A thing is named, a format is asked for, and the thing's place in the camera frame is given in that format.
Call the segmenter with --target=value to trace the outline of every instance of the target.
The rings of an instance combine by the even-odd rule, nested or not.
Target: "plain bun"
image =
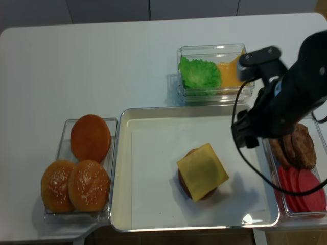
[[[96,115],[81,117],[71,131],[71,148],[79,161],[100,163],[107,155],[111,135],[107,123]]]
[[[41,180],[41,196],[46,209],[53,213],[72,212],[67,181],[74,164],[66,160],[53,162],[45,170]]]
[[[197,149],[198,149],[198,148],[194,148],[194,149],[190,150],[190,151],[186,154],[185,157],[187,157],[189,154],[191,154],[192,152],[194,152],[194,151],[197,150]],[[180,184],[181,187],[183,188],[185,194],[186,194],[189,198],[192,198],[192,196],[191,196],[191,194],[190,194],[190,192],[189,192],[189,189],[188,189],[188,187],[186,186],[186,183],[185,183],[185,181],[184,181],[184,179],[183,179],[183,176],[182,176],[182,174],[181,174],[181,172],[180,172],[179,170],[178,170],[178,180],[179,180],[179,184]],[[211,197],[211,196],[215,193],[216,189],[217,189],[217,188],[215,188],[215,189],[209,191],[208,194],[205,195],[205,196],[204,196],[203,198],[201,198],[200,200],[206,200],[206,199],[208,199],[209,197]]]
[[[78,163],[68,180],[68,192],[74,207],[83,212],[102,211],[108,200],[110,179],[97,162]]]

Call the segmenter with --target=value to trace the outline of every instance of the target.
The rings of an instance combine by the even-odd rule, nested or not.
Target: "orange sauce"
[[[220,63],[217,67],[221,74],[222,84],[221,87],[238,87],[242,85],[242,82],[237,78],[237,62],[239,57],[236,57],[230,63]]]

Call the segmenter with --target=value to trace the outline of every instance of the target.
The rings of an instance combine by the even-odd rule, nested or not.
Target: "sliced tomato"
[[[292,191],[292,189],[290,188],[290,185],[288,184],[288,181],[287,181],[288,173],[281,166],[278,168],[278,175],[279,175],[279,179],[281,180],[282,188],[285,190],[288,190],[288,191]],[[300,208],[299,208],[298,204],[296,203],[296,200],[294,199],[293,196],[285,194],[285,199],[286,199],[286,202],[287,202],[289,208],[294,213],[300,212]]]
[[[293,192],[300,192],[298,186],[298,176],[299,171],[293,167],[288,170],[288,183]],[[299,207],[299,212],[308,212],[307,206],[304,205],[303,200],[300,197],[293,197],[297,206]]]
[[[303,169],[300,171],[298,177],[298,188],[301,192],[308,191],[319,184],[319,180],[309,170]],[[309,212],[326,211],[326,196],[323,189],[300,198]]]

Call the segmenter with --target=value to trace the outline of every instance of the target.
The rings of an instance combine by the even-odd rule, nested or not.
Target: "cheese slice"
[[[194,202],[228,180],[228,175],[211,145],[205,144],[177,162]]]

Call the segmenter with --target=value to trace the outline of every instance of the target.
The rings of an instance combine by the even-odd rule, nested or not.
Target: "white tray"
[[[119,231],[149,231],[276,224],[274,191],[239,156],[231,137],[231,112],[232,105],[125,111],[110,190],[112,225]],[[208,200],[194,203],[179,185],[176,162],[206,143],[229,180]],[[270,176],[262,145],[242,151]]]

